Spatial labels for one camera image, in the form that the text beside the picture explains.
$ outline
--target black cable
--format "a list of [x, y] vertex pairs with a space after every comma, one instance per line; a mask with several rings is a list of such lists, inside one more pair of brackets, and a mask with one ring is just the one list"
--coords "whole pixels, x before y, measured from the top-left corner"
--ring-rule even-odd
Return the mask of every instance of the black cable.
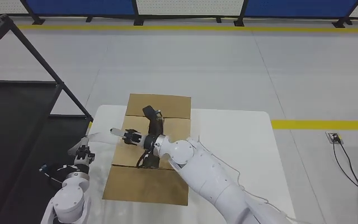
[[346, 154], [346, 156], [347, 156], [347, 158], [348, 158], [349, 167], [350, 167], [350, 169], [351, 169], [351, 171], [352, 171], [352, 173], [353, 173], [354, 178], [356, 179], [356, 181], [357, 181], [357, 183], [358, 183], [357, 176], [356, 176], [356, 174], [355, 174], [355, 173], [354, 173], [354, 171], [353, 171], [353, 167], [352, 167], [351, 159], [349, 158], [349, 156], [348, 156], [348, 154], [347, 154], [347, 152], [346, 152], [345, 148], [343, 147], [343, 145], [342, 145], [342, 143], [341, 143], [340, 141], [339, 141], [339, 144], [341, 145], [341, 147], [342, 147], [343, 151], [345, 152], [345, 154]]
[[335, 140], [334, 140], [334, 139], [333, 139], [333, 152], [334, 152], [334, 154], [335, 154], [335, 158], [336, 158], [336, 161], [337, 161], [337, 163], [338, 163], [338, 166], [341, 168], [342, 172], [346, 175], [346, 177], [347, 177], [354, 185], [356, 185], [356, 186], [358, 187], [358, 184], [356, 184], [356, 183], [346, 174], [346, 172], [343, 170], [343, 168], [342, 168], [340, 162], [338, 162], [338, 159], [337, 159], [337, 156], [336, 156], [336, 148], [335, 148]]

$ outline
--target white wall panel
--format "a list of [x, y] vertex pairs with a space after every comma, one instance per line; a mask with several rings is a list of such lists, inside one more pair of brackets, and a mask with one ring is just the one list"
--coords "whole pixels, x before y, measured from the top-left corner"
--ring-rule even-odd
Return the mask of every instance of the white wall panel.
[[27, 13], [20, 0], [0, 0], [0, 14]]
[[240, 15], [243, 0], [137, 0], [140, 15]]
[[351, 17], [358, 17], [358, 7], [352, 12]]

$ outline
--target cardboard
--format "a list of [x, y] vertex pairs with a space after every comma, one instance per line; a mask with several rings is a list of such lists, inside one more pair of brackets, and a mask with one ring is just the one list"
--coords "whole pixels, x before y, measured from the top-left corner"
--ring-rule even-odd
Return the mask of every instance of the cardboard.
[[[149, 120], [142, 111], [148, 105], [161, 110], [164, 134], [172, 142], [190, 136], [191, 99], [183, 96], [130, 94], [122, 129], [148, 133]], [[136, 168], [143, 152], [123, 140], [117, 144], [103, 199], [187, 206], [189, 188], [166, 159], [158, 169]]]

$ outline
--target white cable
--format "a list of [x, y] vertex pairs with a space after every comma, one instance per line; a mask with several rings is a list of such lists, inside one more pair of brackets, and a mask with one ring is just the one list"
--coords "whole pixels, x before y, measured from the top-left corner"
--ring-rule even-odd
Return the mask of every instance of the white cable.
[[51, 180], [54, 180], [54, 181], [59, 182], [60, 184], [62, 184], [62, 182], [61, 182], [61, 181], [56, 180], [55, 178], [51, 178]]
[[264, 200], [265, 204], [268, 204], [270, 206], [272, 206], [273, 208], [275, 208], [277, 211], [279, 211], [281, 214], [283, 214], [285, 216], [285, 218], [291, 220], [291, 221], [294, 221], [294, 222], [297, 222], [297, 223], [305, 223], [305, 224], [312, 224], [310, 222], [306, 222], [306, 221], [302, 221], [302, 220], [297, 220], [296, 218], [292, 218], [290, 216], [288, 216], [285, 212], [281, 211], [279, 208], [277, 208], [276, 206], [274, 206], [273, 204], [271, 204], [269, 202], [269, 200], [267, 200], [266, 198], [263, 198], [263, 197], [260, 197], [260, 196], [257, 196], [255, 194], [252, 194], [250, 192], [248, 192], [247, 190], [245, 190], [245, 187], [243, 185], [240, 184], [239, 182], [239, 179], [240, 179], [240, 171], [238, 171], [237, 169], [235, 169], [234, 167], [230, 166], [229, 164], [227, 164], [225, 161], [223, 161], [222, 159], [220, 159], [219, 157], [217, 157], [216, 155], [214, 155], [210, 150], [208, 150], [201, 142], [200, 142], [200, 136], [199, 136], [199, 139], [198, 139], [198, 142], [201, 144], [201, 146], [208, 152], [210, 153], [212, 156], [214, 156], [216, 159], [218, 159], [219, 161], [223, 162], [225, 165], [227, 165], [228, 167], [230, 167], [231, 169], [235, 170], [237, 173], [238, 173], [238, 176], [237, 176], [237, 184], [241, 187], [241, 189], [246, 192], [247, 194], [255, 197], [255, 198], [260, 198], [261, 200]]

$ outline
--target blue wall panel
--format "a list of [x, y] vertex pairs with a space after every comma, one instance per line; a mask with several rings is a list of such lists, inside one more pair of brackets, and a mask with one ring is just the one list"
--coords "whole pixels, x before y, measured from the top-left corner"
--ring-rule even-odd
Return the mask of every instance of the blue wall panel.
[[27, 0], [37, 14], [133, 15], [131, 0]]
[[248, 0], [246, 16], [342, 17], [356, 0]]

